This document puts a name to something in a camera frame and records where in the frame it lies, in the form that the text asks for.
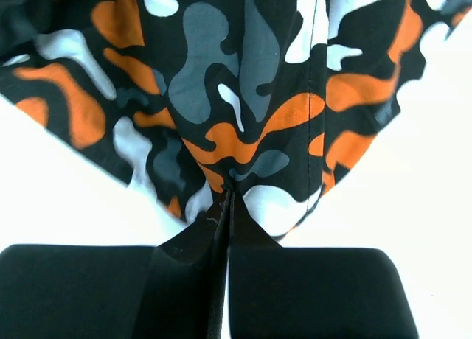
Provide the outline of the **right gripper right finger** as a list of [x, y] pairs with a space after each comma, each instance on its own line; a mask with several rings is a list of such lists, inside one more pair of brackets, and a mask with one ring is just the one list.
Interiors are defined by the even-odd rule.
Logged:
[[393, 261], [375, 248], [285, 248], [250, 216], [229, 211], [233, 338], [417, 338]]

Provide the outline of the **orange camouflage shorts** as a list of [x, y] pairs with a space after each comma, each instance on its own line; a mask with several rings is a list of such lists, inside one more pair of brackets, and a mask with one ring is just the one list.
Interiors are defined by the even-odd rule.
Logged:
[[239, 194], [276, 240], [400, 113], [471, 0], [1, 0], [1, 95], [193, 223]]

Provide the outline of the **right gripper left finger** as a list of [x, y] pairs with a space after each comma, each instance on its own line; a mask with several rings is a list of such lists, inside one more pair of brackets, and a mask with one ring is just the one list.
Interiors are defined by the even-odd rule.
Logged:
[[219, 338], [224, 192], [160, 246], [11, 245], [1, 253], [3, 338]]

